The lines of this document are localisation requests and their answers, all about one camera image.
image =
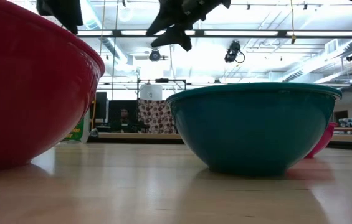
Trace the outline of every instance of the person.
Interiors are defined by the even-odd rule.
[[[120,110],[120,122],[121,122],[121,124],[128,124],[129,123],[127,109]]]
[[[128,118],[128,110],[120,110],[120,119],[110,124],[113,133],[134,133],[133,124]]]

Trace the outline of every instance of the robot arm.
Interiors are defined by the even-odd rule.
[[[151,36],[161,30],[166,32],[151,46],[179,44],[188,51],[191,39],[185,31],[192,29],[196,21],[204,21],[206,14],[218,5],[229,8],[231,0],[159,0],[159,3],[159,13],[146,35]],[[73,34],[77,34],[77,26],[83,25],[80,0],[37,0],[37,11],[42,16],[55,16]]]
[[[80,0],[37,0],[37,12],[55,16],[73,34],[77,34],[77,26],[83,25]]]

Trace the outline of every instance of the poster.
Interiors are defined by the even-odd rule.
[[[79,141],[86,143],[90,134],[90,113],[89,111],[80,120],[79,124],[65,137],[65,141]]]
[[[80,141],[83,136],[84,119],[66,136],[65,140]]]

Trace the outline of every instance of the cable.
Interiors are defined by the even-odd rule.
[[[244,59],[243,59],[241,62],[238,62],[238,61],[237,61],[237,59],[235,59],[235,61],[236,61],[237,63],[239,63],[239,64],[242,64],[242,63],[244,63],[244,62],[245,62],[246,57],[245,57],[245,54],[244,54],[244,53],[242,53],[242,51],[239,51],[239,53],[240,53],[240,54],[242,54],[242,55],[244,56]]]
[[[293,0],[290,0],[290,7],[292,10],[292,44],[294,44],[296,41],[296,36],[295,36],[295,12],[293,10]]]
[[[107,0],[103,1],[103,13],[102,13],[102,29],[101,29],[101,38],[100,38],[100,57],[102,53],[102,38],[103,38],[103,26],[105,22],[105,6],[106,6]],[[95,109],[97,108],[97,92],[94,94],[94,107],[93,107],[93,117],[91,120],[91,130],[94,129],[94,124],[95,124]]]

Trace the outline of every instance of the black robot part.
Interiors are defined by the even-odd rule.
[[[191,38],[185,31],[193,29],[193,24],[204,21],[206,14],[218,5],[230,7],[231,0],[159,0],[159,13],[148,28],[146,35],[154,35],[166,29],[166,32],[154,40],[152,47],[179,44],[184,50],[191,49]]]
[[[157,62],[161,60],[161,54],[159,53],[158,49],[153,49],[152,52],[150,53],[149,59],[152,62]]]
[[[41,16],[54,16],[73,34],[83,25],[80,0],[37,0],[37,12]]]
[[[231,0],[159,0],[159,3],[159,13],[146,35],[166,32],[152,46],[179,44],[189,50],[191,41],[184,31],[192,29],[199,19],[204,21],[206,14],[218,5],[229,8]],[[83,25],[80,0],[37,0],[37,11],[42,16],[55,16],[73,34],[77,34],[77,26]]]
[[[238,54],[240,53],[240,44],[238,41],[233,41],[230,47],[227,49],[224,61],[227,63],[235,62],[237,60]]]

